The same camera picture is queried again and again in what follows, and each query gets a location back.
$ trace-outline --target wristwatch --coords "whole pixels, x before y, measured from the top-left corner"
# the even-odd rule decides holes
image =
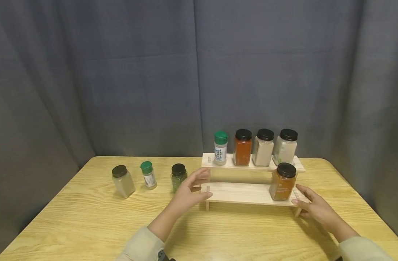
[[[168,259],[168,256],[164,253],[164,250],[158,252],[158,261],[176,261],[175,259]]]

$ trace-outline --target black lid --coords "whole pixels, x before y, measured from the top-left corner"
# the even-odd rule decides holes
[[[277,172],[285,178],[294,178],[296,176],[295,166],[286,162],[282,162],[278,165]]]
[[[174,164],[171,168],[171,173],[174,176],[184,175],[186,173],[186,167],[181,163]]]
[[[257,137],[260,140],[273,140],[275,138],[275,133],[269,129],[259,129]]]
[[[295,140],[298,140],[298,133],[292,129],[282,129],[280,132],[280,138],[294,142]]]
[[[124,166],[124,165],[116,166],[112,170],[112,176],[114,178],[120,178],[123,175],[125,175],[126,173],[128,173],[128,170],[126,169],[126,166]]]
[[[235,133],[235,138],[238,140],[251,140],[252,133],[248,129],[239,129]]]

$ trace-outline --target spice jar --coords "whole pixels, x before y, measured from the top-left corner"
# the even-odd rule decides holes
[[[282,129],[276,140],[273,152],[273,161],[276,165],[281,162],[293,163],[296,147],[298,146],[297,140],[297,132],[292,129]]]
[[[112,180],[118,193],[124,197],[129,197],[135,192],[135,184],[132,181],[131,174],[124,165],[119,165],[112,170]]]
[[[275,134],[269,129],[259,129],[254,139],[252,160],[256,166],[268,166],[273,153]]]
[[[157,181],[154,176],[154,169],[152,168],[152,163],[145,161],[141,163],[142,175],[144,176],[145,184],[147,189],[153,190],[157,187]]]
[[[176,192],[180,184],[187,178],[186,167],[177,163],[171,168],[171,183],[173,184],[173,191]]]
[[[216,165],[222,166],[226,164],[226,147],[227,134],[226,132],[215,133],[215,159],[213,162]]]
[[[296,183],[296,168],[282,162],[271,174],[270,195],[273,200],[288,200]]]
[[[234,164],[248,166],[251,158],[252,134],[248,129],[239,129],[235,133]]]

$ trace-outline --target wooden table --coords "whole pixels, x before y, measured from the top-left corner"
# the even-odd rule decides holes
[[[147,190],[139,165],[150,160],[158,186]],[[361,235],[398,260],[398,238],[369,205],[323,159],[301,159],[310,186]],[[0,255],[1,260],[114,260],[135,231],[151,222],[171,200],[171,166],[189,173],[194,157],[94,157]],[[111,170],[126,165],[136,192],[116,194]],[[265,171],[212,169],[212,181],[267,183]],[[336,241],[316,223],[294,218],[289,207],[212,203],[195,206],[175,225],[166,253],[189,261],[335,260]]]

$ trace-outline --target hand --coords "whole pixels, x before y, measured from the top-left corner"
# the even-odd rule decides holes
[[[207,168],[201,168],[194,171],[188,178],[180,184],[177,192],[173,199],[168,204],[168,208],[171,209],[178,217],[185,214],[192,206],[210,198],[212,192],[195,193],[201,190],[201,187],[195,187],[196,185],[210,182],[210,170]]]
[[[296,185],[296,187],[312,201],[312,203],[306,203],[300,200],[292,200],[293,204],[302,209],[301,216],[316,220],[328,232],[334,234],[339,242],[353,236],[359,236],[320,195],[308,187],[301,185]]]

